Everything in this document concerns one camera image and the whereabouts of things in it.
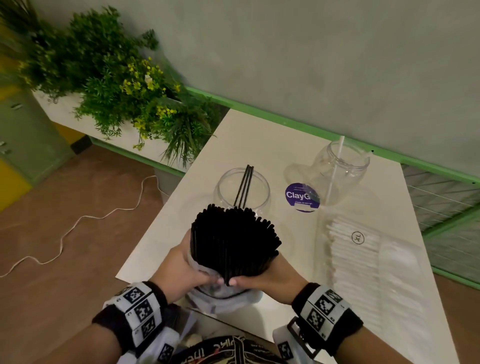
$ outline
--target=person's left hand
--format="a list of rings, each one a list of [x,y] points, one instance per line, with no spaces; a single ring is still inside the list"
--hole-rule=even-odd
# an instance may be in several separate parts
[[[209,276],[194,270],[187,261],[189,251],[190,229],[185,233],[181,243],[170,249],[160,267],[150,278],[150,281],[163,291],[169,304],[178,301],[194,287],[223,283],[220,277]]]

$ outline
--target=green metal frame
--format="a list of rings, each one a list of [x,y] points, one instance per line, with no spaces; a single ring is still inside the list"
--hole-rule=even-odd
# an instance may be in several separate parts
[[[211,94],[209,92],[205,92],[205,91],[199,90],[197,88],[193,88],[193,87],[187,87],[187,89],[193,94],[209,97],[209,98],[212,99],[212,101],[214,101],[214,102],[216,102],[220,105],[224,105],[224,106],[227,106],[231,109],[238,110],[238,111],[241,111],[241,112],[245,112],[247,114],[250,114],[250,115],[262,118],[262,119],[273,121],[273,122],[276,122],[277,124],[281,124],[281,125],[287,126],[289,128],[299,130],[299,131],[304,132],[304,133],[316,135],[316,136],[319,136],[319,137],[327,139],[327,140],[337,140],[340,137],[339,134],[320,129],[320,128],[317,128],[315,126],[307,125],[307,124],[304,124],[302,122],[286,118],[284,116],[273,114],[271,112],[261,110],[259,108],[253,107],[253,106],[242,104],[241,102],[230,100],[226,97],[217,96],[217,95],[214,95],[214,94]],[[393,161],[398,162],[398,163],[408,164],[410,166],[413,166],[413,167],[416,167],[416,168],[419,168],[419,169],[422,169],[422,170],[425,170],[425,171],[428,171],[428,172],[431,172],[431,173],[440,174],[440,175],[445,176],[445,177],[447,177],[449,179],[452,179],[452,180],[471,183],[471,184],[477,184],[477,183],[480,184],[480,178],[479,177],[475,177],[475,176],[468,175],[466,173],[450,170],[448,168],[437,166],[437,165],[429,163],[429,162],[424,162],[423,160],[419,160],[419,159],[416,159],[416,158],[413,158],[413,157],[404,156],[402,154],[392,152],[390,150],[380,148],[378,146],[374,146],[372,144],[368,144],[368,143],[365,143],[365,142],[362,142],[362,141],[359,141],[359,140],[355,140],[355,142],[357,144],[359,144],[363,149],[370,150],[370,151],[372,151],[373,154],[375,154],[377,156],[380,156],[380,157],[383,157],[383,158],[386,158],[386,159],[390,159],[390,160],[393,160]],[[447,220],[443,223],[440,223],[438,225],[435,225],[435,226],[427,229],[426,231],[423,232],[422,235],[423,235],[424,239],[431,238],[432,236],[438,235],[438,234],[443,233],[447,230],[453,229],[453,228],[458,227],[460,225],[463,225],[463,224],[465,224],[469,221],[472,221],[473,219],[475,219],[478,216],[480,216],[480,204],[475,206],[475,207],[469,208],[468,210],[458,214],[457,216],[455,216],[455,217],[453,217],[453,218],[451,218],[451,219],[449,219],[449,220]],[[447,272],[445,270],[442,270],[442,269],[434,267],[434,266],[432,266],[432,270],[436,274],[439,274],[441,276],[444,276],[444,277],[447,277],[449,279],[455,280],[455,281],[457,281],[461,284],[464,284],[464,285],[467,285],[469,287],[473,287],[475,289],[480,290],[480,284],[478,282],[471,281],[467,278],[460,277],[456,274],[453,274],[451,272]]]
[[[175,176],[179,176],[179,177],[183,177],[185,175],[185,172],[183,172],[181,170],[177,170],[177,169],[172,168],[170,166],[167,166],[166,164],[158,163],[158,162],[155,162],[154,160],[139,156],[138,154],[129,152],[128,150],[122,149],[118,146],[113,146],[112,144],[105,143],[105,142],[103,142],[99,139],[96,139],[96,138],[92,137],[92,136],[90,137],[90,139],[92,140],[92,144],[95,144],[96,146],[101,146],[105,149],[111,150],[112,152],[121,154],[125,157],[135,159],[139,162],[148,164],[149,166],[152,166],[153,168],[157,168],[158,170],[162,170],[162,171],[171,173],[171,174],[173,174]]]
[[[192,92],[193,94],[210,97],[212,99],[212,101],[216,102],[217,104],[224,105],[224,106],[227,106],[231,109],[238,110],[238,111],[241,111],[241,112],[245,112],[247,114],[257,116],[257,117],[262,118],[262,119],[273,121],[273,122],[276,122],[277,124],[281,124],[281,125],[287,126],[289,128],[295,129],[295,130],[300,130],[301,132],[316,135],[316,136],[319,136],[321,138],[328,139],[328,140],[337,140],[340,137],[339,134],[320,129],[320,128],[317,128],[315,126],[307,125],[307,124],[304,124],[300,121],[295,121],[295,120],[286,118],[284,116],[273,114],[271,112],[264,111],[264,110],[261,110],[259,108],[253,107],[253,106],[245,105],[245,104],[242,104],[241,102],[238,102],[238,101],[234,101],[234,100],[230,100],[230,99],[225,98],[225,97],[217,96],[217,95],[214,95],[214,94],[211,94],[209,92],[205,92],[205,91],[193,88],[193,87],[187,87],[187,89],[190,92]],[[475,176],[471,176],[471,175],[466,174],[466,173],[450,170],[448,168],[437,166],[437,165],[432,164],[432,163],[424,162],[422,160],[419,160],[419,159],[416,159],[416,158],[413,158],[413,157],[407,157],[407,156],[404,156],[402,154],[392,152],[392,151],[384,149],[384,148],[380,148],[379,146],[374,146],[372,144],[364,143],[360,140],[355,140],[355,142],[358,143],[363,149],[371,150],[373,152],[373,154],[375,154],[376,156],[380,156],[380,157],[383,157],[383,158],[386,158],[386,159],[394,160],[395,162],[398,162],[398,163],[405,163],[405,164],[408,164],[409,166],[417,167],[417,168],[420,168],[422,170],[426,170],[428,172],[440,174],[440,175],[445,176],[447,178],[451,178],[452,180],[467,182],[467,183],[472,183],[472,184],[476,184],[476,183],[480,184],[480,177],[475,177]]]

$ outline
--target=black buckle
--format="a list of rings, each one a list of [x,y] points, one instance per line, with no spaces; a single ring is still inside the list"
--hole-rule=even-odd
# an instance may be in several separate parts
[[[321,349],[316,349],[313,352],[309,349],[305,340],[303,340],[303,338],[301,337],[300,326],[298,325],[297,320],[299,320],[299,318],[296,316],[291,319],[291,321],[287,325],[287,328],[290,331],[290,334],[292,334],[295,341],[302,347],[303,351],[307,353],[310,359],[315,360],[315,356],[317,356]]]

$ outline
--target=cabinet door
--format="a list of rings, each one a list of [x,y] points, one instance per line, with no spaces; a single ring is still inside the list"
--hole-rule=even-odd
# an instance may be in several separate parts
[[[66,140],[30,92],[0,102],[0,157],[31,184],[73,156]]]

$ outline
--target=brown floor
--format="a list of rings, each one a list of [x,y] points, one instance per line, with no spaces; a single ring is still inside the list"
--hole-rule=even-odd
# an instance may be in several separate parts
[[[135,206],[151,167],[92,146],[20,201],[0,212],[0,274],[25,255],[58,253],[59,237],[81,215]],[[0,353],[5,364],[29,363],[85,327],[124,282],[115,274],[162,208],[155,179],[140,206],[104,220],[83,220],[54,262],[23,262],[0,279]],[[480,357],[480,291],[435,276],[461,364]]]

